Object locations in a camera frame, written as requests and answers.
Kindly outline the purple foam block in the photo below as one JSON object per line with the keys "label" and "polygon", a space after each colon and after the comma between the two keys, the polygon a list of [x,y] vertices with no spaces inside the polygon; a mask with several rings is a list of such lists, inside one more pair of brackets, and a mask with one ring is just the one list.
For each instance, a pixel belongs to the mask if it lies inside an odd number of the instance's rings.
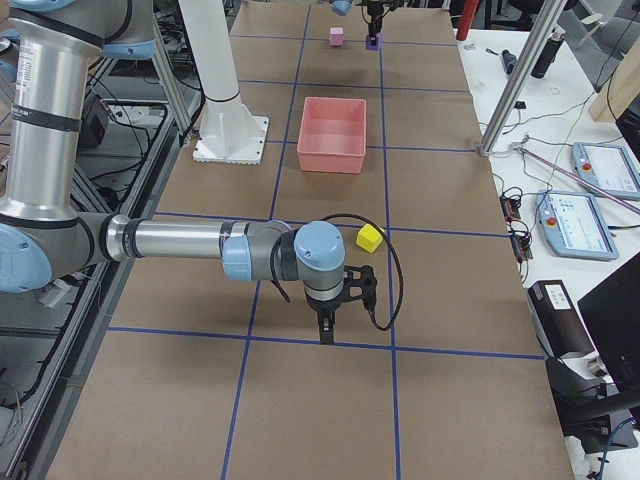
{"label": "purple foam block", "polygon": [[374,36],[367,36],[365,39],[365,48],[368,51],[379,51],[382,47],[383,34],[376,33]]}

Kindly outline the far teach pendant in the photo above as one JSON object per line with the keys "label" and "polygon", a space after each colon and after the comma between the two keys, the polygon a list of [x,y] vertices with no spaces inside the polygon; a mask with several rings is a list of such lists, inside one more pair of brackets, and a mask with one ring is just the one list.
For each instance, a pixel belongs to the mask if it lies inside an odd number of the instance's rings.
{"label": "far teach pendant", "polygon": [[639,172],[623,146],[577,142],[571,158],[578,176],[616,198],[639,200]]}

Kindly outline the red fire extinguisher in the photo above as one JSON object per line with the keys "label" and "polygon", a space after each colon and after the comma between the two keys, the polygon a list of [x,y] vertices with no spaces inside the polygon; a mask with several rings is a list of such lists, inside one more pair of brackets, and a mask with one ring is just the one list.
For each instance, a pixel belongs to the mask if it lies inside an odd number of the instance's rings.
{"label": "red fire extinguisher", "polygon": [[464,8],[462,10],[462,14],[461,14],[457,32],[456,32],[456,39],[458,41],[464,41],[467,39],[468,32],[471,28],[471,25],[476,15],[478,3],[479,3],[478,0],[465,1]]}

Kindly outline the small circuit board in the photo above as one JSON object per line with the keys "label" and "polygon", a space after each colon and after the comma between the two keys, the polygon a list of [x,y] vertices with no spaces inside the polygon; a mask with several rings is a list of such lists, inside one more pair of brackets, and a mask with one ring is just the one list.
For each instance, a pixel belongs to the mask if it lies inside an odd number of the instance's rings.
{"label": "small circuit board", "polygon": [[518,263],[527,262],[532,259],[532,234],[520,215],[521,196],[501,194],[499,200],[515,259]]}

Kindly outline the aluminium frame post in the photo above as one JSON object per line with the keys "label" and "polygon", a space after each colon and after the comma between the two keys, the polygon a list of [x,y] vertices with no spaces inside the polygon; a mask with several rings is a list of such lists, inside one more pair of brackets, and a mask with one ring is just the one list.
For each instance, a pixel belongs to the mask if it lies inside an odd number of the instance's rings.
{"label": "aluminium frame post", "polygon": [[506,125],[508,116],[530,76],[547,38],[551,35],[551,31],[557,23],[565,4],[566,2],[561,0],[546,0],[543,3],[538,18],[518,57],[516,66],[482,136],[478,146],[478,153],[481,156],[488,157],[493,150],[501,131]]}

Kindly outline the metal rod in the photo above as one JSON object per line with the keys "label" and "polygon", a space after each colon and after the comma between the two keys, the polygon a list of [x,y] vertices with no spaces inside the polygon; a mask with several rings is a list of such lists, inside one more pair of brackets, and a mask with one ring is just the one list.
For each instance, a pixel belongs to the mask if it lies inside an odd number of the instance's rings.
{"label": "metal rod", "polygon": [[624,209],[627,209],[629,211],[631,211],[632,213],[638,215],[639,214],[639,207],[634,205],[634,202],[638,202],[638,201],[633,201],[633,200],[625,200],[625,199],[620,199],[620,198],[616,198],[613,195],[607,193],[606,191],[598,188],[598,187],[593,187],[591,185],[589,185],[586,181],[582,180],[576,170],[575,167],[573,170],[567,170],[567,169],[563,169],[559,166],[557,166],[555,163],[550,162],[546,159],[544,159],[543,157],[539,156],[538,154],[533,153],[532,151],[524,148],[522,145],[516,145],[513,144],[512,148],[516,151],[519,151],[520,153],[523,153],[525,156],[531,157],[541,163],[543,163],[546,166],[549,166],[552,168],[552,170],[554,172],[559,172],[562,173],[563,175],[568,176],[569,178],[575,180],[578,184],[580,184],[581,186],[585,187],[586,189],[595,192],[596,194],[598,194],[599,196],[603,197],[603,198],[607,198],[609,200],[612,200],[614,203],[618,204],[619,206],[623,207]]}

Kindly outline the pink foam block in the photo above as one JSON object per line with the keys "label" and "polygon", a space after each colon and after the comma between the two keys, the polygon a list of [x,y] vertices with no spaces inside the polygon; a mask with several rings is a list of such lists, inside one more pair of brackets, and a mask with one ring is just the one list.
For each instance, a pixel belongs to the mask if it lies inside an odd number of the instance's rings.
{"label": "pink foam block", "polygon": [[329,44],[331,47],[344,45],[344,29],[341,26],[333,26],[329,29]]}

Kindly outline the yellow foam block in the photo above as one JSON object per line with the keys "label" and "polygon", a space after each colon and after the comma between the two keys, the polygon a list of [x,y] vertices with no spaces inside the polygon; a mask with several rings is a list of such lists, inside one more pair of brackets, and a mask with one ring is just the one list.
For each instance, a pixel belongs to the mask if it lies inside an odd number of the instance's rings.
{"label": "yellow foam block", "polygon": [[356,236],[356,245],[369,254],[373,254],[383,242],[383,235],[369,223],[364,224]]}

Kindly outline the black power box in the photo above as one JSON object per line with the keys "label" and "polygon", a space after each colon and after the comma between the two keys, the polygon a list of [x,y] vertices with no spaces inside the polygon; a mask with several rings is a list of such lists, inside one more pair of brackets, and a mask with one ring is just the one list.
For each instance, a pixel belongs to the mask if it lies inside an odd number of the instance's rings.
{"label": "black power box", "polygon": [[109,124],[109,113],[96,94],[86,97],[81,117],[80,148],[97,148],[101,145]]}

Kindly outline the teach pendant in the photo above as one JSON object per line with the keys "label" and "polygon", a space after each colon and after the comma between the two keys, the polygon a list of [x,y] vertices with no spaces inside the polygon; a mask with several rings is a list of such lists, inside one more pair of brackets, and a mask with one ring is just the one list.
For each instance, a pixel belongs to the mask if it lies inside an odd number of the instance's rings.
{"label": "teach pendant", "polygon": [[541,191],[539,196],[537,215],[556,255],[598,261],[619,258],[594,195],[551,190]]}
{"label": "teach pendant", "polygon": [[571,158],[578,176],[616,198],[639,200],[639,172],[623,146],[577,142]]}

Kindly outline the pink plastic bin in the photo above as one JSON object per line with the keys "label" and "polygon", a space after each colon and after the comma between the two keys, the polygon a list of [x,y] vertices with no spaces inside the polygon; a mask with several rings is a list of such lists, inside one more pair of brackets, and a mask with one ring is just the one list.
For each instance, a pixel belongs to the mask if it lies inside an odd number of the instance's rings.
{"label": "pink plastic bin", "polygon": [[363,99],[306,97],[297,141],[302,171],[359,174],[367,145]]}

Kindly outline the black water bottle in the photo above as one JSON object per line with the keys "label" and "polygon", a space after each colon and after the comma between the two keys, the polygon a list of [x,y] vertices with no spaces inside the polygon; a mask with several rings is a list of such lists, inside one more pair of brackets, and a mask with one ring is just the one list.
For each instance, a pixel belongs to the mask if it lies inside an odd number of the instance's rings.
{"label": "black water bottle", "polygon": [[564,34],[554,30],[547,39],[546,44],[531,71],[531,76],[533,78],[541,79],[546,75],[549,67],[555,61],[556,55],[563,42]]}

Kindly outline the near teach pendant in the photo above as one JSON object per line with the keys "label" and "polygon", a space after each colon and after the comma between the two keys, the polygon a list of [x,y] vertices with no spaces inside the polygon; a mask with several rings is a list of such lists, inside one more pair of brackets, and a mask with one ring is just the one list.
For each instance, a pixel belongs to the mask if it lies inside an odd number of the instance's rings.
{"label": "near teach pendant", "polygon": [[537,215],[556,255],[598,261],[619,258],[594,195],[551,190],[541,191],[539,196]]}

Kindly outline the black monitor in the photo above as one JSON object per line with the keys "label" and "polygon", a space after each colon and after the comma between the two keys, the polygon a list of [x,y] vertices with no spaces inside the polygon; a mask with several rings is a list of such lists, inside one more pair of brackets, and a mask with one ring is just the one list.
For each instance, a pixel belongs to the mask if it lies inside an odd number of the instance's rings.
{"label": "black monitor", "polygon": [[639,387],[639,254],[578,301],[609,375],[625,391]]}

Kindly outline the blue black tool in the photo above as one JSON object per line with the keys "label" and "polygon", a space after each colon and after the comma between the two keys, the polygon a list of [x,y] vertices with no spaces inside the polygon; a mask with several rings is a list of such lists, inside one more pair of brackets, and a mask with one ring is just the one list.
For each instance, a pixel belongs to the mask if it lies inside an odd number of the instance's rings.
{"label": "blue black tool", "polygon": [[507,49],[504,49],[500,53],[502,66],[507,76],[510,76],[515,70],[517,64],[517,57]]}

